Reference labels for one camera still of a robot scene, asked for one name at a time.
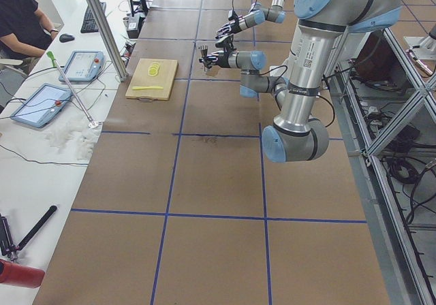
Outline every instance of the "cutting board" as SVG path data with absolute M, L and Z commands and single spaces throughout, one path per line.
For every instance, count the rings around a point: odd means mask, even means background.
M 149 75 L 149 67 L 158 63 L 157 75 Z M 177 70 L 177 60 L 167 59 L 140 59 L 135 73 L 131 78 L 129 88 L 125 94 L 128 99 L 160 99 L 167 101 L 170 98 L 172 84 Z M 135 86 L 161 86 L 162 89 L 142 89 L 134 91 Z

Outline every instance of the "black handle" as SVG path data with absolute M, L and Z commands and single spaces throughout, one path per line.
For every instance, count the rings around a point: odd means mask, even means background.
M 57 210 L 57 207 L 52 205 L 48 211 L 43 215 L 43 217 L 36 223 L 35 227 L 32 228 L 31 231 L 21 240 L 20 244 L 17 246 L 17 251 L 22 250 L 27 243 L 32 239 L 32 237 L 41 229 L 44 223 L 52 216 L 53 213 Z

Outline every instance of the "red fire extinguisher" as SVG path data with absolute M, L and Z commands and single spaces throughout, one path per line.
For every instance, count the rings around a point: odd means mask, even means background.
M 0 283 L 17 287 L 39 287 L 45 272 L 0 259 Z

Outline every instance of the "table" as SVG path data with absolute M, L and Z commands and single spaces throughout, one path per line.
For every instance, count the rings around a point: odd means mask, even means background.
M 238 70 L 202 71 L 197 48 L 230 5 L 155 0 L 127 70 L 177 59 L 171 98 L 128 100 L 120 85 L 34 304 L 390 303 L 338 124 L 320 159 L 271 163 L 260 133 L 274 101 L 240 97 Z M 238 49 L 279 64 L 296 23 L 285 10 Z M 314 115 L 328 122 L 327 103 Z
M 80 26 L 86 8 L 83 3 L 74 10 L 71 20 L 65 23 L 62 33 L 70 33 L 76 37 L 72 42 L 60 43 L 58 38 L 51 44 L 60 65 L 64 65 L 73 50 L 103 50 L 105 60 L 110 60 L 99 33 L 80 34 Z M 126 35 L 121 18 L 122 13 L 113 11 L 117 5 L 109 3 L 107 7 L 110 23 L 117 46 L 121 49 Z M 119 80 L 113 66 L 106 63 L 107 69 L 100 76 L 101 82 L 94 82 L 85 90 L 79 92 L 85 106 L 90 107 L 91 115 L 97 121 L 104 121 L 116 95 Z M 33 72 L 51 67 L 48 57 L 42 57 Z M 20 87 L 16 97 L 27 98 L 43 83 L 49 82 L 61 86 L 59 73 L 55 69 L 43 71 L 29 77 Z M 74 85 L 76 91 L 85 85 Z M 10 103 L 0 117 L 9 116 L 19 103 Z M 38 161 L 55 161 L 60 163 L 88 163 L 91 144 L 84 141 L 88 138 L 98 138 L 101 127 L 91 133 L 87 129 L 87 121 L 81 110 L 72 104 L 67 104 L 51 124 L 43 129 L 32 129 L 15 123 L 10 119 L 0 120 L 0 145 L 14 150 L 28 159 Z M 46 139 L 52 134 L 57 138 Z M 30 231 L 51 205 L 58 210 L 45 226 L 30 241 L 26 248 L 19 252 L 19 263 L 45 270 L 69 214 L 71 204 L 77 193 L 80 181 L 86 171 L 85 165 L 40 165 L 29 163 L 5 149 L 0 149 L 2 197 L 0 211 L 7 217 L 11 233 L 16 243 Z M 0 285 L 0 298 L 13 300 L 16 304 L 31 304 L 37 289 L 25 289 Z

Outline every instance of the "tablet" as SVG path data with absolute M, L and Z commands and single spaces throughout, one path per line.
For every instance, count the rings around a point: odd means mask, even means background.
M 70 82 L 91 82 L 102 68 L 103 60 L 102 51 L 73 51 L 63 72 Z
M 72 92 L 63 87 L 43 84 L 14 113 L 11 119 L 41 128 L 47 125 L 70 100 Z

